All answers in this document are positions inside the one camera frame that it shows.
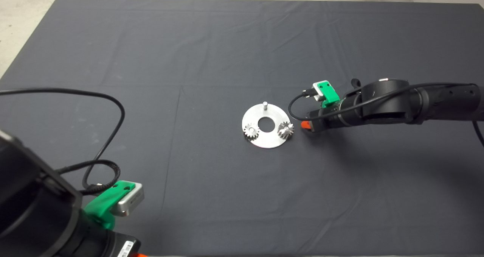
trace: black cable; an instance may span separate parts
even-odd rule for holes
[[[57,169],[56,172],[58,174],[65,174],[65,173],[76,171],[76,170],[79,170],[79,169],[82,169],[82,168],[85,168],[85,167],[92,167],[95,164],[104,164],[104,165],[108,166],[109,168],[113,169],[114,178],[106,184],[97,185],[95,187],[86,188],[85,190],[79,191],[83,195],[93,195],[95,193],[100,193],[100,192],[105,191],[106,189],[113,186],[114,183],[116,183],[116,181],[118,181],[118,178],[121,175],[121,169],[119,168],[119,166],[117,164],[115,164],[114,162],[111,162],[110,160],[107,160],[107,159],[95,159],[95,160],[88,160],[86,162],[81,162],[80,164],[74,164],[74,165],[71,165],[71,166],[66,166],[66,167],[63,167],[61,169]]]
[[[100,148],[99,152],[96,154],[93,160],[99,159],[99,157],[104,153],[104,151],[106,150],[107,146],[111,143],[116,133],[118,133],[118,130],[124,121],[125,111],[121,102],[119,102],[119,100],[117,100],[116,98],[104,93],[82,91],[82,90],[76,90],[76,89],[66,89],[66,88],[23,88],[23,89],[13,89],[13,90],[0,90],[0,95],[13,95],[13,94],[21,94],[21,93],[65,93],[65,94],[72,94],[72,95],[83,95],[83,96],[103,98],[115,103],[119,107],[119,110],[121,111],[121,116],[119,117],[119,121],[114,127],[114,130],[109,135],[106,142],[102,145],[102,147]],[[82,186],[86,189],[93,186],[87,183],[89,174],[92,171],[92,167],[93,165],[88,166],[88,169],[86,169],[86,172],[84,173],[84,176],[82,178]]]
[[[299,117],[299,116],[296,116],[292,112],[292,104],[294,104],[294,102],[301,97],[307,97],[307,93],[306,93],[306,91],[304,91],[301,94],[297,95],[294,99],[292,99],[292,101],[289,102],[289,106],[287,108],[287,111],[289,112],[289,115],[291,115],[296,120],[299,120],[299,121],[314,121],[314,120],[325,119],[325,118],[328,118],[328,117],[331,117],[331,116],[339,115],[339,114],[342,114],[344,112],[356,110],[360,107],[364,107],[366,105],[377,102],[379,100],[389,98],[389,97],[398,95],[400,93],[403,93],[405,91],[413,90],[413,89],[416,89],[416,88],[431,87],[431,86],[449,86],[450,87],[450,86],[463,86],[463,85],[475,85],[475,84],[472,84],[472,83],[422,83],[422,84],[408,85],[408,86],[400,88],[398,90],[395,90],[395,91],[392,91],[392,92],[389,92],[389,93],[385,93],[382,96],[375,97],[375,98],[372,98],[370,100],[366,100],[365,102],[359,103],[357,105],[347,107],[347,108],[342,109],[342,110],[329,112],[327,114],[323,114],[323,115],[312,117],[312,118]]]
[[[477,121],[472,121],[472,125],[474,126],[474,130],[476,131],[477,138],[481,142],[481,145],[484,146],[484,137],[482,136],[481,130],[479,129],[479,125]]]

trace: aluminum disc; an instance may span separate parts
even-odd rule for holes
[[[264,117],[267,117],[274,122],[274,129],[271,132],[260,131],[257,138],[250,142],[262,148],[274,148],[280,146],[286,140],[277,134],[277,128],[283,122],[290,123],[290,120],[284,110],[278,106],[264,102],[249,108],[242,118],[242,130],[248,124],[258,124],[259,120]]]

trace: barcode label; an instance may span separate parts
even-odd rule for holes
[[[118,257],[128,257],[129,252],[131,251],[131,248],[133,247],[135,243],[131,241],[126,241],[124,242],[123,248],[121,248],[121,251],[118,254]]]

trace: orange gripper tip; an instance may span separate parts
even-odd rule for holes
[[[311,129],[311,123],[309,121],[302,121],[301,122],[301,127],[303,129]]]

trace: green 3d-printed bracket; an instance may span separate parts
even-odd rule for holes
[[[319,83],[318,88],[321,90],[325,97],[325,100],[321,103],[321,107],[328,107],[339,101],[338,94],[328,81],[323,81]]]
[[[111,188],[105,190],[97,198],[93,199],[86,205],[84,211],[88,216],[101,224],[106,229],[114,228],[114,215],[111,214],[111,208],[119,200],[135,188],[135,184],[129,181],[118,181]]]

